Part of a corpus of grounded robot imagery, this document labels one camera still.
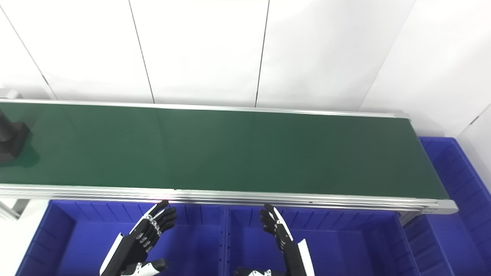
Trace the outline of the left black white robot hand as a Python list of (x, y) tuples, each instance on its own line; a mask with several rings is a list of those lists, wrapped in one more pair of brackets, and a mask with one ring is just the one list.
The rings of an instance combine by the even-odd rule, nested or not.
[(177, 210), (167, 200), (149, 208), (128, 234), (116, 236), (100, 267), (100, 276), (156, 276), (165, 271), (165, 258), (147, 258), (163, 232), (175, 226), (176, 219)]

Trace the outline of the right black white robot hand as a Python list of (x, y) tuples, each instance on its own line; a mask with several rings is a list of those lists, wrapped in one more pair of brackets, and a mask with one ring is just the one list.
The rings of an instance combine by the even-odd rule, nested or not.
[(238, 267), (234, 276), (314, 276), (315, 271), (305, 239), (296, 243), (289, 227), (277, 208), (265, 203), (259, 210), (263, 231), (275, 237), (278, 249), (283, 254), (286, 271)]

